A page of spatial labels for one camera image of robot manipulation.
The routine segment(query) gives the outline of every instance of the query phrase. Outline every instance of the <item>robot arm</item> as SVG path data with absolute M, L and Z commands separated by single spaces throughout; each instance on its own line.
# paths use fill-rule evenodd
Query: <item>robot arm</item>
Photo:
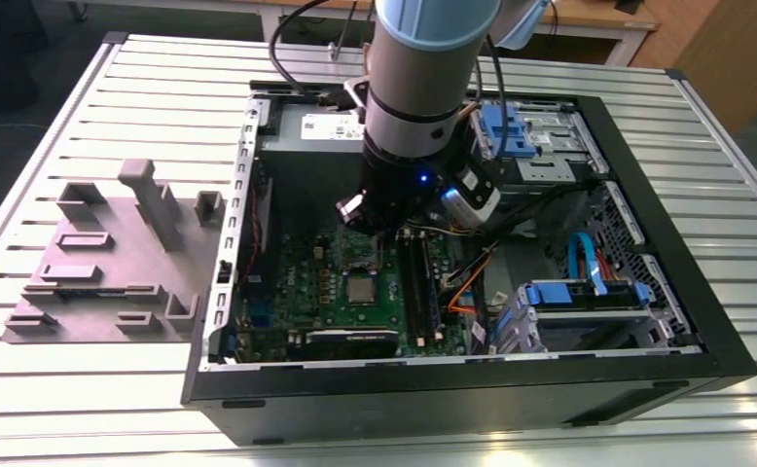
M 452 133 L 488 31 L 524 45 L 547 1 L 376 1 L 369 76 L 349 83 L 365 123 L 360 190 L 337 204 L 352 229 L 396 229 L 435 197 L 465 227 L 488 220 L 500 194 Z

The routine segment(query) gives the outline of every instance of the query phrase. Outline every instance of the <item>black cable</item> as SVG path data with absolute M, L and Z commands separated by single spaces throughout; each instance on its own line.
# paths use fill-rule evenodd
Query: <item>black cable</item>
M 300 34 L 301 36 L 309 36 L 309 39 L 317 41 L 323 46 L 325 46 L 329 42 L 333 42 L 336 37 L 327 38 L 325 36 L 323 36 L 320 32 L 310 29 L 310 24 L 313 23 L 308 21 L 308 18 L 297 18 L 297 20 L 294 20 L 294 25 L 300 28 L 297 34 Z
M 507 100 L 504 98 L 504 75 L 501 74 L 501 64 L 497 61 L 496 45 L 493 44 L 493 38 L 487 35 L 487 47 L 491 51 L 491 59 L 493 60 L 493 69 L 496 71 L 497 80 L 497 100 L 501 108 L 501 138 L 497 145 L 496 159 L 500 159 L 504 155 L 504 150 L 507 147 L 507 137 L 509 136 L 509 124 L 507 120 Z
M 365 44 L 365 29 L 368 28 L 368 23 L 372 22 L 372 15 L 375 14 L 375 3 L 372 2 L 368 6 L 368 13 L 365 14 L 365 25 L 360 29 L 360 48 L 363 49 L 363 44 Z
M 273 68 L 276 68 L 278 74 L 282 75 L 282 78 L 285 79 L 290 87 L 294 89 L 294 91 L 305 97 L 310 97 L 310 93 L 308 92 L 305 86 L 302 86 L 297 82 L 297 80 L 294 80 L 294 77 L 290 76 L 290 73 L 288 73 L 288 71 L 282 67 L 282 64 L 278 62 L 278 58 L 276 57 L 276 41 L 282 35 L 282 30 L 285 29 L 285 26 L 288 26 L 288 24 L 290 24 L 290 22 L 296 18 L 298 18 L 304 12 L 310 10 L 317 5 L 321 5 L 327 1 L 328 0 L 312 0 L 310 2 L 305 3 L 297 10 L 294 10 L 292 14 L 288 15 L 276 26 L 276 29 L 273 30 L 273 35 L 270 36 L 270 42 L 268 42 L 268 57 L 270 58 L 270 63 L 273 64 Z
M 556 10 L 556 3 L 549 0 L 549 7 L 552 10 L 552 19 L 549 21 L 549 34 L 547 35 L 547 40 L 544 41 L 545 46 L 549 48 L 553 46 L 556 40 L 556 31 L 559 30 L 559 11 Z
M 337 46 L 335 47 L 335 54 L 332 59 L 337 59 L 340 55 L 340 49 L 343 48 L 343 41 L 347 38 L 347 33 L 349 32 L 349 25 L 352 24 L 352 18 L 355 17 L 355 10 L 356 10 L 356 3 L 357 0 L 353 0 L 352 7 L 349 8 L 349 16 L 347 17 L 347 22 L 343 24 L 343 31 L 340 32 L 340 39 L 337 39 Z
M 487 246 L 481 248 L 481 253 L 472 259 L 472 261 L 459 271 L 453 272 L 447 278 L 447 282 L 452 282 L 457 277 L 473 270 L 479 264 L 493 254 L 501 238 L 512 231 L 512 229 L 523 222 L 533 219 L 539 211 L 549 204 L 551 201 L 571 193 L 591 190 L 595 186 L 594 181 L 576 183 L 573 185 L 559 185 L 551 188 L 541 195 L 531 199 L 527 203 L 521 204 L 507 214 L 487 235 Z
M 476 102 L 481 102 L 481 88 L 484 83 L 481 82 L 481 62 L 476 58 Z

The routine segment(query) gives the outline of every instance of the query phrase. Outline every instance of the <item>green circuit board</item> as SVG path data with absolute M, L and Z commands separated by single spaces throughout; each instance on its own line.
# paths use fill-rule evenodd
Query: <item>green circuit board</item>
M 285 236 L 278 261 L 276 297 L 269 324 L 249 330 L 254 361 L 284 361 L 286 332 L 294 329 L 363 328 L 395 331 L 399 357 L 460 355 L 465 352 L 465 325 L 452 323 L 444 338 L 427 346 L 411 345 L 405 335 L 401 272 L 396 250 L 372 237 L 344 230 L 313 236 Z M 429 267 L 449 269 L 447 241 L 428 238 Z

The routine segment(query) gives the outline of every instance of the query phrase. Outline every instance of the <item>cable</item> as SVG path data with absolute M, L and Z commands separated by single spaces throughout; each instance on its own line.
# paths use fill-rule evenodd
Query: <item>cable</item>
M 365 14 L 365 25 L 360 28 L 360 48 L 365 46 L 365 29 L 368 28 L 368 24 L 372 22 L 372 15 L 375 15 L 375 3 L 371 2 L 368 6 L 368 13 Z
M 452 235 L 452 236 L 469 236 L 469 233 L 451 232 L 451 231 L 447 231 L 447 230 L 440 229 L 440 228 L 437 228 L 437 227 L 421 226 L 421 225 L 413 224 L 413 223 L 411 223 L 411 222 L 407 222 L 405 225 L 407 225 L 408 227 L 413 228 L 413 229 L 420 230 L 420 231 L 432 231 L 432 232 L 437 232 L 437 233 L 440 233 L 440 234 Z
M 497 101 L 501 108 L 501 138 L 497 143 L 497 154 L 496 154 L 496 159 L 500 160 L 507 148 L 507 137 L 509 136 L 509 124 L 507 119 L 507 100 L 504 99 L 504 75 L 501 74 L 501 64 L 497 61 L 496 44 L 493 44 L 493 38 L 491 37 L 489 34 L 487 35 L 487 47 L 491 52 L 493 69 L 496 71 Z
M 464 226 L 461 226 L 457 221 L 455 220 L 455 218 L 449 219 L 449 231 L 451 232 L 459 232 L 460 234 L 469 234 L 472 232 L 472 229 L 467 229 L 464 228 Z
M 327 45 L 329 42 L 335 41 L 335 37 L 328 38 L 310 28 L 313 26 L 313 23 L 308 21 L 308 18 L 297 18 L 294 20 L 294 26 L 300 28 L 297 34 L 300 34 L 301 36 L 308 36 L 312 40 L 317 41 L 320 45 Z
M 484 82 L 481 81 L 481 62 L 476 58 L 476 102 L 481 102 L 481 91 L 484 90 Z
M 489 233 L 487 235 L 489 243 L 487 247 L 481 248 L 481 253 L 473 258 L 469 264 L 449 275 L 447 282 L 453 281 L 464 273 L 472 270 L 475 268 L 475 265 L 477 265 L 481 261 L 484 261 L 487 257 L 489 257 L 489 255 L 496 250 L 500 239 L 509 233 L 512 228 L 527 220 L 532 219 L 536 216 L 536 212 L 541 210 L 551 201 L 571 193 L 590 190 L 592 183 L 594 182 L 581 182 L 573 185 L 556 186 L 536 198 L 531 199 L 529 202 L 509 211 L 509 213 L 504 215 L 504 219 L 497 223 L 497 226 L 489 230 Z
M 484 269 L 484 266 L 487 265 L 487 263 L 491 261 L 491 258 L 488 257 L 488 259 L 484 261 L 484 263 L 481 263 L 481 265 L 475 269 L 475 271 L 472 272 L 472 275 L 469 276 L 469 278 L 467 279 L 467 281 L 464 282 L 464 284 L 460 286 L 460 289 L 457 289 L 457 293 L 452 296 L 452 299 L 449 300 L 449 304 L 447 306 L 447 311 L 452 311 L 455 308 L 455 303 L 457 302 L 457 299 L 460 298 L 461 294 L 464 293 L 464 291 L 467 290 L 467 288 L 469 287 L 469 285 L 472 284 L 472 281 L 476 280 L 476 277 L 479 277 L 479 274 L 481 273 L 481 270 Z M 471 311 L 467 308 L 459 306 L 459 312 L 467 312 Z
M 349 25 L 352 24 L 352 17 L 355 16 L 357 0 L 353 0 L 352 7 L 349 8 L 349 17 L 347 22 L 343 23 L 343 31 L 340 32 L 340 39 L 337 39 L 337 46 L 335 47 L 335 52 L 332 53 L 332 61 L 337 61 L 337 56 L 340 56 L 340 49 L 343 48 L 343 41 L 345 40 L 347 33 L 349 32 Z
M 619 280 L 620 276 L 614 271 L 614 268 L 608 264 L 606 257 L 602 255 L 602 250 L 596 250 L 596 260 L 599 261 L 599 270 L 604 271 L 604 277 L 608 280 Z
M 479 101 L 476 100 L 475 102 L 471 102 L 467 107 L 460 109 L 457 116 L 455 117 L 455 123 L 460 124 L 464 120 L 467 120 L 469 114 L 472 114 L 479 109 L 479 107 L 481 107 L 481 104 L 479 104 Z
M 586 270 L 586 277 L 591 280 L 594 292 L 598 295 L 606 295 L 608 290 L 602 282 L 602 266 L 596 257 L 594 240 L 591 240 L 588 233 L 583 231 L 575 231 L 568 239 L 568 277 L 579 277 L 580 270 L 583 270 L 576 259 L 576 253 L 580 246 L 586 255 L 586 267 L 583 268 Z
M 2 124 L 0 128 L 15 128 L 15 127 L 29 127 L 29 128 L 39 128 L 39 129 L 49 129 L 47 126 L 35 125 L 35 124 Z
M 305 3 L 297 10 L 294 10 L 292 12 L 290 15 L 288 15 L 281 22 L 278 23 L 278 25 L 276 26 L 276 29 L 273 30 L 273 35 L 270 36 L 270 42 L 268 42 L 268 57 L 270 59 L 270 63 L 273 64 L 273 68 L 276 68 L 276 71 L 278 71 L 278 74 L 282 76 L 282 78 L 285 79 L 285 81 L 288 82 L 288 84 L 290 85 L 290 87 L 294 89 L 294 91 L 305 96 L 305 97 L 313 97 L 313 99 L 316 99 L 314 96 L 312 96 L 312 94 L 308 92 L 305 86 L 302 86 L 297 80 L 294 80 L 294 77 L 290 76 L 290 73 L 288 73 L 288 71 L 285 70 L 285 68 L 282 67 L 282 64 L 278 62 L 278 58 L 276 57 L 276 41 L 278 41 L 280 36 L 282 35 L 282 30 L 285 29 L 285 26 L 288 26 L 288 24 L 290 24 L 290 22 L 300 17 L 300 15 L 306 12 L 308 10 L 310 10 L 313 7 L 316 7 L 317 5 L 321 5 L 323 3 L 325 3 L 328 0 L 312 0 L 310 2 Z
M 559 30 L 559 11 L 556 10 L 556 3 L 553 2 L 553 0 L 549 0 L 549 7 L 552 10 L 552 18 L 549 21 L 549 34 L 547 35 L 547 38 L 544 40 L 544 46 L 548 48 L 553 46 L 556 40 L 556 31 Z

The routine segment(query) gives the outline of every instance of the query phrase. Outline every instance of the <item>metal worktable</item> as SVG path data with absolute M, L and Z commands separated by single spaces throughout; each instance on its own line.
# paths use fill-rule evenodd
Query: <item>metal worktable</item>
M 280 57 L 306 81 L 361 72 L 359 51 L 344 50 L 345 64 L 312 47 L 282 45 Z M 504 73 L 509 90 L 603 98 L 757 360 L 757 172 L 694 91 L 658 70 L 507 61 Z M 256 79 L 278 79 L 264 44 L 129 36 L 101 46 L 0 208 L 0 336 L 62 215 L 54 198 L 64 185 L 98 180 L 105 196 L 125 196 L 120 160 L 152 158 L 177 197 L 226 192 Z M 0 458 L 42 464 L 62 457 L 78 465 L 120 465 L 120 456 L 137 465 L 757 464 L 757 378 L 618 426 L 236 449 L 178 405 L 188 348 L 0 342 Z

